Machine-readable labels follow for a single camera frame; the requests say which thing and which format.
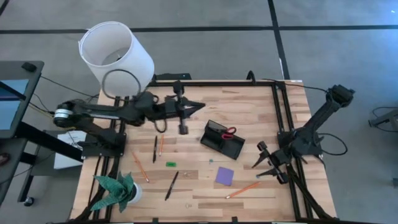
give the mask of white lampshade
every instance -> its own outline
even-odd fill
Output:
[[[103,22],[79,41],[79,52],[102,89],[112,96],[134,96],[149,84],[154,61],[130,29],[120,22]]]

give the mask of wooden tabletop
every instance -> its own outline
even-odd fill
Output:
[[[173,95],[172,87],[156,87],[148,90],[158,95],[160,100],[166,95]],[[304,89],[287,86],[287,93],[294,125],[296,128],[303,126],[311,117]],[[186,86],[184,96],[189,100],[206,103],[206,107],[187,120],[188,135],[178,134],[177,119],[167,122],[163,153],[161,157],[157,156],[155,164],[152,163],[154,138],[158,135],[160,143],[161,135],[154,129],[154,124],[146,122],[140,128],[126,126],[127,145],[119,170],[122,174],[132,172],[134,181],[143,189],[143,195],[139,202],[128,205],[122,213],[119,213],[118,205],[114,205],[111,221],[149,222],[157,217],[160,222],[230,222],[233,216],[237,216],[239,221],[247,222],[294,220],[289,185],[280,185],[276,178],[271,176],[257,179],[256,174],[270,169],[265,161],[255,169],[251,169],[259,157],[256,147],[259,141],[265,141],[270,152],[278,149],[276,138],[278,125],[271,88]],[[284,125],[287,128],[281,93],[279,99]],[[113,100],[101,93],[98,103],[113,105]],[[227,127],[237,127],[236,135],[246,140],[236,161],[200,144],[200,138],[209,119]],[[98,119],[95,122],[104,128],[109,126],[109,121],[106,120]],[[132,151],[140,159],[150,180],[149,184],[134,162]],[[97,157],[88,158],[83,163],[71,218],[78,216],[87,206],[97,159]],[[327,213],[335,216],[323,165],[311,156],[305,159],[308,164],[304,164],[303,168],[309,191]],[[177,166],[166,167],[166,162],[176,162]],[[232,186],[215,182],[219,167],[234,170]],[[180,173],[171,196],[165,201],[167,190],[178,170]],[[257,181],[261,181],[257,187],[225,199],[227,195]],[[297,192],[301,214],[304,217],[302,195],[298,189]],[[104,209],[101,210],[99,217],[104,217]]]

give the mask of black pen holder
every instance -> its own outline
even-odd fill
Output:
[[[236,160],[241,153],[245,140],[236,135],[233,135],[232,139],[223,139],[221,137],[224,134],[222,131],[226,130],[227,127],[209,120],[205,127],[205,133],[200,139],[200,143]]]

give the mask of purple square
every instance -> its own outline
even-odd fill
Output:
[[[234,177],[233,170],[224,167],[219,167],[217,172],[216,182],[227,186],[231,186],[233,177]]]

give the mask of artificial plant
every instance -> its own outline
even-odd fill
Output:
[[[105,190],[107,190],[109,194],[105,198],[102,198],[96,202],[92,206],[91,211],[98,210],[119,202],[119,211],[123,212],[123,210],[127,207],[128,201],[132,200],[134,197],[134,195],[132,195],[134,181],[131,177],[131,172],[123,177],[122,173],[119,171],[117,180],[105,176],[94,176],[94,178],[98,180],[99,184]]]

